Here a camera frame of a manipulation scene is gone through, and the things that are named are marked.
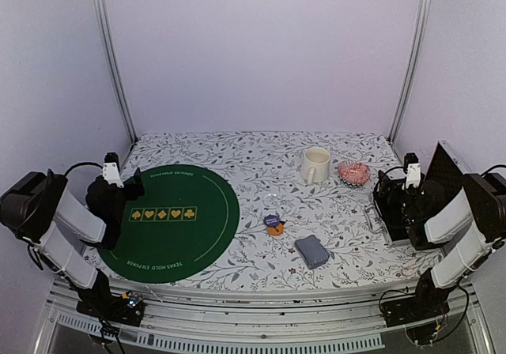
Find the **purple small blind button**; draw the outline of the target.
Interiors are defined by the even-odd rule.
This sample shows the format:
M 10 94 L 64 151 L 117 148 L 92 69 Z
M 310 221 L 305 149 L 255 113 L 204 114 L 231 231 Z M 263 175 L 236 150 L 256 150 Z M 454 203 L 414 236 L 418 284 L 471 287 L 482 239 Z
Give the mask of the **purple small blind button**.
M 268 215 L 264 218 L 264 224 L 267 227 L 275 228 L 280 224 L 280 218 L 277 215 Z

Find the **orange big blind button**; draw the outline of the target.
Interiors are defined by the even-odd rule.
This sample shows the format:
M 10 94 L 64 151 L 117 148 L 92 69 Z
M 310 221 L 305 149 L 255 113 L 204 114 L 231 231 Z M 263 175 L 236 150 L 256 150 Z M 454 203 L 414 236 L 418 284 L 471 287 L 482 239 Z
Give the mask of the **orange big blind button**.
M 266 231 L 271 236 L 280 236 L 284 232 L 284 224 L 283 223 L 279 223 L 276 226 L 268 226 L 266 228 Z

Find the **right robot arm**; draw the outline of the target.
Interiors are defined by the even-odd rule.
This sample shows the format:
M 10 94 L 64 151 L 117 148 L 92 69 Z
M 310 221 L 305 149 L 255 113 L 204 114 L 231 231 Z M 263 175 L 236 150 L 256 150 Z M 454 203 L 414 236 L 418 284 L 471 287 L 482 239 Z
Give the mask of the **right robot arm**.
M 373 200 L 387 226 L 406 229 L 417 250 L 458 240 L 440 262 L 420 275 L 413 296 L 379 303 L 387 326 L 446 314 L 447 298 L 462 279 L 505 244 L 505 178 L 497 166 L 463 175 L 455 195 L 446 201 L 448 194 L 436 180 L 413 187 L 380 175 Z

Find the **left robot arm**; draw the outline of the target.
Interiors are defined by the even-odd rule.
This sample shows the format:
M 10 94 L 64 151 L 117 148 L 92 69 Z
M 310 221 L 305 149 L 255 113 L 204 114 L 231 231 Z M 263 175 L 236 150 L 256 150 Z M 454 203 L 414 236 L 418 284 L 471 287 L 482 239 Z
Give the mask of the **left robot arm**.
M 67 186 L 66 175 L 29 172 L 1 196 L 1 223 L 27 243 L 32 260 L 51 267 L 78 294 L 77 311 L 103 323 L 140 326 L 145 304 L 133 292 L 115 296 L 103 271 L 87 262 L 62 233 L 86 246 L 111 251 L 121 235 L 127 202 L 145 193 L 140 171 L 123 182 L 112 162 L 89 185 L 85 202 Z

